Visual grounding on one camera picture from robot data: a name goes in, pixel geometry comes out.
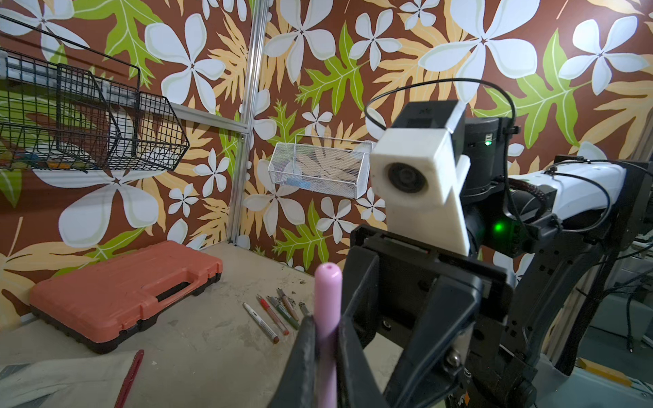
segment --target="black cable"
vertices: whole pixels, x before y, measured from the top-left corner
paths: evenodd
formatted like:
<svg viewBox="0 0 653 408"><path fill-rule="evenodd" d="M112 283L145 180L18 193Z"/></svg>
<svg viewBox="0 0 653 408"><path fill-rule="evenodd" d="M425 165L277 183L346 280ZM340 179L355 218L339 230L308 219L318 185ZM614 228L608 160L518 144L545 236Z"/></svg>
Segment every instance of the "black cable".
<svg viewBox="0 0 653 408"><path fill-rule="evenodd" d="M599 219L599 221L596 221L594 224L590 225L589 227L581 228L578 230L563 230L564 232L588 232L603 224L603 222L608 218L608 215L610 215L610 211L612 210L612 200L610 199L610 194L608 193L608 190L606 190L604 186L600 185L594 180L588 179L587 177L577 176L576 174L558 173L550 170L546 171L545 173L550 174L551 176L563 176L563 177L576 178L578 180L587 181L590 184L594 184L596 187L598 187L601 190L603 194L605 194L605 199L607 200L607 206L605 207L605 210L603 210L603 213L601 214L601 218Z"/></svg>
<svg viewBox="0 0 653 408"><path fill-rule="evenodd" d="M407 89L411 89L414 87L418 86L424 86L424 85L432 85L432 84L441 84L444 82L475 82L476 84L483 84L489 87L492 87L496 89L508 102L508 105L510 105L510 111L511 111L511 117L510 117L510 122L508 126L506 127L506 132L505 132L505 146L503 149L503 176L505 179L508 179L508 141L509 138L508 136L510 134L516 134L517 130L515 129L515 121L517 120L517 108L515 108L515 102L513 102L513 99L511 98L510 94L508 92L504 91L503 88L501 88L497 84L493 84L492 82L484 81L484 80L478 80L475 78L444 78L440 80L431 80L431 81L424 81L424 82L418 82L416 84L410 84L406 86L402 86L396 89L393 89L392 91L387 91L384 92L370 100L368 104L365 106L364 112L365 112L365 117L369 119L372 123L377 125L383 130L386 130L386 126L380 123L378 120L374 119L368 109L372 103L375 101L378 101L381 98L385 98L386 96L392 95L393 93L405 91ZM519 215L517 211L517 206L515 205L515 201L513 199L513 196L510 194L510 186L508 183L503 183L503 194L505 199L508 201L508 211L515 217L517 222L519 223L519 226L522 227L524 231L530 236L532 239L536 240L537 238L534 237L531 232L526 228L526 225L524 224L524 220L522 220L521 215Z"/></svg>
<svg viewBox="0 0 653 408"><path fill-rule="evenodd" d="M646 275L648 275L648 274L650 274L650 273L652 273L652 272L653 272L653 268L647 270L646 272L642 272L641 274L637 274L637 275L635 275L634 277L630 278L629 280L627 280L627 281L625 281L625 282L623 282L623 283L620 283L620 284L618 284L618 285L615 285L615 286L613 286L612 288L610 288L610 289L608 289L608 290L618 290L618 289L621 289L622 287L625 287L625 286L629 285L630 283L633 283L634 281L639 280L639 279L641 279L642 277L644 277L644 276L646 276Z"/></svg>
<svg viewBox="0 0 653 408"><path fill-rule="evenodd" d="M640 254L640 253L642 253L642 252L646 252L646 251L648 251L648 250L651 249L651 248L653 248L653 243L650 244L650 245L647 245L646 247L644 247L644 248L642 248L642 249L640 249L640 250L638 250L638 251L635 251L635 252L631 252L631 253L628 253L628 254L622 255L621 257L618 257L618 258L615 259L615 260L620 260L620 259L630 258L630 257L632 257L633 255L637 255L637 254ZM603 262L599 262L599 263L597 263L597 264L594 264L594 266L600 265L600 264L602 264L602 263L604 263L604 262L605 262L605 261L603 261Z"/></svg>
<svg viewBox="0 0 653 408"><path fill-rule="evenodd" d="M630 302L633 301L633 298L635 297L635 293L637 293L637 290L633 290L630 296L628 296L628 300L626 301L626 324L628 325L628 337L626 337L626 348L631 353L633 352L633 329L630 323Z"/></svg>

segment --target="marker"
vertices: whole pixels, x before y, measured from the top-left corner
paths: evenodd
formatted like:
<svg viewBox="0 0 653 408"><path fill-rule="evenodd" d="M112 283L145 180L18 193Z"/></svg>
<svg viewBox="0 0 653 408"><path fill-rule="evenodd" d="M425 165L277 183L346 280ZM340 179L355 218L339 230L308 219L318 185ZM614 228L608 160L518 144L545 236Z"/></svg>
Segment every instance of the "marker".
<svg viewBox="0 0 653 408"><path fill-rule="evenodd" d="M265 309L265 311L268 312L270 318L277 324L277 326L279 326L279 328L283 332L283 335L288 336L290 334L290 331L288 331L288 328L281 321L281 319L279 319L279 316L277 316L277 314L274 313L274 310L270 307L270 305L268 305L268 302L266 302L265 299L262 298L260 294L256 295L256 299L261 303L263 309Z"/></svg>
<svg viewBox="0 0 653 408"><path fill-rule="evenodd" d="M293 305L290 304L290 300L288 300L288 296L283 293L283 290L277 288L277 293L279 294L279 297L281 298L281 301L283 302L283 305L286 307L286 310L288 313L290 313L290 316L293 317L294 320L299 321L299 316L297 315L297 312L293 308Z"/></svg>
<svg viewBox="0 0 653 408"><path fill-rule="evenodd" d="M315 271L315 327L316 346L320 359L317 363L317 406L336 408L338 401L336 374L336 331L340 323L342 300L342 271L328 262Z"/></svg>
<svg viewBox="0 0 653 408"><path fill-rule="evenodd" d="M268 296L268 301L279 311L279 313L281 313L281 316L283 316L283 318L286 319L292 327L299 329L299 323L296 320L294 320L293 317L290 316L290 314L288 314L286 309L284 309L279 302L274 300L274 298L271 296Z"/></svg>
<svg viewBox="0 0 653 408"><path fill-rule="evenodd" d="M311 315L311 312L308 311L308 307L306 307L306 304L304 302L299 302L299 310L302 311L302 314L305 317L309 317Z"/></svg>
<svg viewBox="0 0 653 408"><path fill-rule="evenodd" d="M274 333L274 331L272 331L272 329L268 326L267 323L265 323L265 321L261 318L261 316L259 316L258 313L256 313L256 312L255 312L255 311L254 311L254 310L253 310L253 309L252 309L248 304L246 304L245 302L243 302L243 306L245 306L245 310L247 310L247 312L249 313L249 315L252 316L252 317L254 318L254 320L256 320L256 323L259 324L259 326L263 329L263 331L265 332L265 334L268 335L268 337L270 338L270 340L272 340L272 343L274 343L274 344L279 343L279 336L277 336L277 335Z"/></svg>

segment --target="black wire basket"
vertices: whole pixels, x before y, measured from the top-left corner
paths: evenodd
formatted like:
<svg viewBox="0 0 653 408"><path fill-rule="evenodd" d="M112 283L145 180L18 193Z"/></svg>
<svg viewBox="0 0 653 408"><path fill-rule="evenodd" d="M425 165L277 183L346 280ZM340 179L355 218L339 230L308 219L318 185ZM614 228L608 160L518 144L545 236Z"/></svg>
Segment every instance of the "black wire basket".
<svg viewBox="0 0 653 408"><path fill-rule="evenodd" d="M0 48L0 168L174 170L188 148L167 98Z"/></svg>

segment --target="camera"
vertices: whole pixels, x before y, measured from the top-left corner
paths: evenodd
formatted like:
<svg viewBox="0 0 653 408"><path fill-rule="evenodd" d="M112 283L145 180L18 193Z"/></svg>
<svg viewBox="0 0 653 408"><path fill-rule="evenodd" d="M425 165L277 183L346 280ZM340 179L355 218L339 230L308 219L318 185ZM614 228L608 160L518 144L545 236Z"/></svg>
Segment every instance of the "camera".
<svg viewBox="0 0 653 408"><path fill-rule="evenodd" d="M385 200L388 229L467 255L460 192L470 169L462 154L465 107L460 101L406 105L370 155L374 191Z"/></svg>

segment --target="pink marker cap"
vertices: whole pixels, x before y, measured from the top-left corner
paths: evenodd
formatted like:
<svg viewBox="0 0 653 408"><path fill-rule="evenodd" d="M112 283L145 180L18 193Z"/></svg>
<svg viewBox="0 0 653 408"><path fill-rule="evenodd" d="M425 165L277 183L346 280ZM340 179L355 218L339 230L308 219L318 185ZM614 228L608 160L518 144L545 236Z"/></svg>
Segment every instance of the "pink marker cap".
<svg viewBox="0 0 653 408"><path fill-rule="evenodd" d="M315 325L320 360L317 368L317 406L336 408L338 389L336 382L336 338L340 323L342 299L342 271L328 262L315 271Z"/></svg>

